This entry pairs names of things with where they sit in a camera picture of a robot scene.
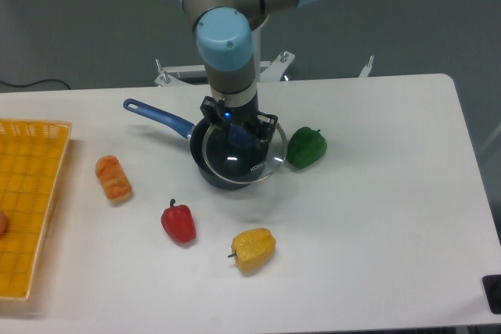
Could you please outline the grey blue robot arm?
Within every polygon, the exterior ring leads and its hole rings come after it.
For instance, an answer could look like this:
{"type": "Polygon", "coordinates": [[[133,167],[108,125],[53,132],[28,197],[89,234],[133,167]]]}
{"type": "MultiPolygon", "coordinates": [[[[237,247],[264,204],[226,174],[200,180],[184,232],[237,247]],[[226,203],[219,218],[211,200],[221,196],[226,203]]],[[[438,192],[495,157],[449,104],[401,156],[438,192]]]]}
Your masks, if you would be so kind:
{"type": "Polygon", "coordinates": [[[253,30],[270,13],[318,0],[179,0],[203,60],[211,98],[202,106],[209,124],[240,126],[270,142],[277,119],[258,111],[253,30]]]}

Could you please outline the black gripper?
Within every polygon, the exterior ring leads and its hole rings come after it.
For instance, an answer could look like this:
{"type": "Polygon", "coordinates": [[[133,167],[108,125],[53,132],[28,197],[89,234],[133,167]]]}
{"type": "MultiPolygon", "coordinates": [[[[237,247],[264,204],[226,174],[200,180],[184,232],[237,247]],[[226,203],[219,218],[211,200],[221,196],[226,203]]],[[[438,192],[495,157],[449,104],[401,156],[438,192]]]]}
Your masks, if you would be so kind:
{"type": "Polygon", "coordinates": [[[278,125],[278,117],[273,114],[258,112],[258,95],[243,106],[227,106],[223,99],[206,96],[200,110],[208,127],[227,130],[227,123],[244,125],[259,142],[270,143],[278,125]]]}

